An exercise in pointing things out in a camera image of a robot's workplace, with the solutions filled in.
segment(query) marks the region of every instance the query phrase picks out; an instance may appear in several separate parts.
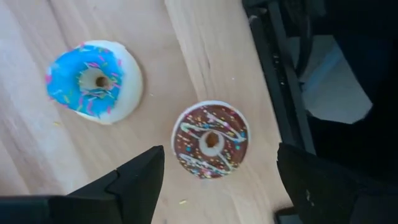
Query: blue frosting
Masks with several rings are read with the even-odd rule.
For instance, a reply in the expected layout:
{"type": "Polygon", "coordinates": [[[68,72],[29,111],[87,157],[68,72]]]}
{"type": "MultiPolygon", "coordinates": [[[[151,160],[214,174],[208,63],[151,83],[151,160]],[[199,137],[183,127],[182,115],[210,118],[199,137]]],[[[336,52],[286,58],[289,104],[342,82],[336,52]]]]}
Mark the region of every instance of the blue frosting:
{"type": "Polygon", "coordinates": [[[109,112],[118,99],[123,71],[120,59],[108,49],[82,45],[61,55],[46,74],[50,97],[66,107],[90,116],[109,112]],[[80,77],[88,69],[100,69],[109,78],[108,89],[82,90],[80,77]]]}

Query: black fabric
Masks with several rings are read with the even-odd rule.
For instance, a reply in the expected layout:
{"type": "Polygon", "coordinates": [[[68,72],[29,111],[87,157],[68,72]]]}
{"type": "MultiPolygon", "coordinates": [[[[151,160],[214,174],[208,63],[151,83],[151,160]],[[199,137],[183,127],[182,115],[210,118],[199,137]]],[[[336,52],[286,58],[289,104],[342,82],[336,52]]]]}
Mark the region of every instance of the black fabric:
{"type": "MultiPolygon", "coordinates": [[[[392,49],[386,77],[374,82],[373,107],[354,124],[343,124],[308,117],[317,155],[377,180],[398,184],[397,53],[392,49]]],[[[358,81],[371,83],[376,73],[355,73],[358,81]]]]}

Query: donut hole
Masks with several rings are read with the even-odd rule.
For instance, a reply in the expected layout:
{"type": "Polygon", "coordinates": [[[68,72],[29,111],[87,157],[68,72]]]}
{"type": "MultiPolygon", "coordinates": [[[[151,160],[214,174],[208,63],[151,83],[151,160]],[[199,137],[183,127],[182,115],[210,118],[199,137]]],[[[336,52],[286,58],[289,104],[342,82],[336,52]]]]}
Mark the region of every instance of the donut hole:
{"type": "Polygon", "coordinates": [[[218,140],[218,135],[214,132],[211,132],[207,135],[206,137],[206,145],[207,147],[211,148],[214,147],[218,144],[219,140],[218,140]]]}
{"type": "Polygon", "coordinates": [[[95,85],[100,88],[107,88],[109,86],[109,80],[106,77],[98,77],[95,80],[95,85]]]}

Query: wood grain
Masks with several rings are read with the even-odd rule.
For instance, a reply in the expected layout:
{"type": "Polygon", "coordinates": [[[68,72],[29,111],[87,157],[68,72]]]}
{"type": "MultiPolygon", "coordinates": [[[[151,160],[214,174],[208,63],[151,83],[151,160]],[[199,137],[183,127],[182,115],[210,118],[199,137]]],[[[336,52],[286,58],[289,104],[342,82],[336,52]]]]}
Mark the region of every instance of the wood grain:
{"type": "Polygon", "coordinates": [[[276,168],[272,104],[238,0],[0,0],[0,26],[1,195],[67,194],[162,144],[153,223],[272,223],[272,211],[290,204],[276,168]],[[45,92],[51,61],[90,39],[124,44],[144,73],[139,107],[112,126],[84,120],[45,92]],[[237,107],[251,128],[241,168],[222,179],[196,179],[170,149],[175,120],[201,100],[237,107]]]}

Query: white donut edge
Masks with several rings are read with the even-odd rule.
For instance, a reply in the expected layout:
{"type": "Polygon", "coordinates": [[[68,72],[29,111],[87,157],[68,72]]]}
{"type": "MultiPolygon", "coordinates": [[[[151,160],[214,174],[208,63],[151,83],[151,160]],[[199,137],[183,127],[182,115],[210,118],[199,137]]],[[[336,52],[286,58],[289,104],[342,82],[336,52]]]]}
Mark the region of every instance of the white donut edge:
{"type": "Polygon", "coordinates": [[[243,123],[244,123],[244,125],[246,126],[247,131],[248,131],[248,137],[247,137],[247,139],[248,139],[248,149],[249,149],[249,145],[250,145],[250,141],[251,141],[250,127],[249,127],[248,121],[247,121],[246,118],[243,116],[243,114],[242,114],[239,110],[237,110],[235,107],[229,105],[228,103],[225,103],[224,101],[219,101],[219,100],[206,100],[206,101],[202,101],[202,102],[199,102],[199,103],[197,103],[197,104],[194,104],[194,105],[188,107],[188,108],[185,109],[185,110],[180,114],[180,116],[177,118],[177,121],[175,122],[174,127],[173,127],[173,132],[172,132],[172,137],[171,137],[171,147],[172,147],[172,150],[173,150],[173,153],[174,153],[175,156],[177,156],[177,153],[175,152],[175,148],[174,148],[174,147],[175,147],[175,146],[174,146],[174,138],[175,138],[175,135],[176,135],[176,132],[177,132],[177,129],[178,129],[178,125],[179,125],[179,124],[181,123],[181,121],[184,119],[184,116],[185,116],[186,114],[190,113],[191,111],[197,109],[197,108],[200,108],[200,107],[202,107],[202,106],[211,106],[211,105],[225,106],[225,107],[231,108],[232,110],[234,110],[234,111],[242,118],[243,123]]]}
{"type": "Polygon", "coordinates": [[[90,121],[100,124],[113,124],[131,114],[138,106],[142,96],[142,73],[134,57],[126,50],[125,46],[118,42],[108,40],[90,40],[84,43],[95,47],[110,50],[116,58],[122,60],[123,84],[120,86],[118,100],[111,112],[103,112],[96,116],[90,116],[81,112],[76,113],[90,121]]]}

